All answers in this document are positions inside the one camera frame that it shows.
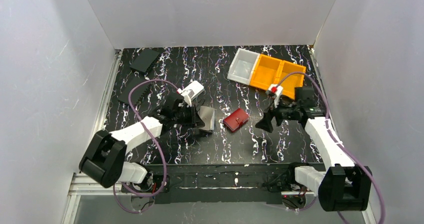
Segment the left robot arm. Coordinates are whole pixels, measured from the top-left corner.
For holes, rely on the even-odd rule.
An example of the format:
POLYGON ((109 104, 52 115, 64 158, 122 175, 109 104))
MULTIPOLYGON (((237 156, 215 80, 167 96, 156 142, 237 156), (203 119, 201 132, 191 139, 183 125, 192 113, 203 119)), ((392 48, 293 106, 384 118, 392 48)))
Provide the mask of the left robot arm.
POLYGON ((117 131, 96 132, 79 163, 79 170, 105 188, 116 182, 141 184, 148 171, 140 164, 126 161, 126 154, 167 133, 175 125, 205 127, 198 112, 199 107, 188 96, 172 93, 141 121, 117 131))

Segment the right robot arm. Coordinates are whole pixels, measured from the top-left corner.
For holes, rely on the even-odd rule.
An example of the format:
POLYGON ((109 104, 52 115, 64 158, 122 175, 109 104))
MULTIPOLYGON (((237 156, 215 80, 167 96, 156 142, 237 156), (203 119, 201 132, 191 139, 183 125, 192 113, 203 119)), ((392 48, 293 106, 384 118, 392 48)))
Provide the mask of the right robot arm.
POLYGON ((271 133, 273 120, 277 125, 285 120, 297 121, 318 148, 326 169, 321 173, 311 164, 293 162, 284 174, 284 184, 311 190, 324 211, 366 210, 372 183, 367 176, 369 168, 361 168, 340 148, 342 142, 325 109, 315 103, 313 88, 296 87, 295 100, 289 105, 280 102, 282 91, 277 84, 269 86, 267 94, 273 102, 255 127, 271 133))

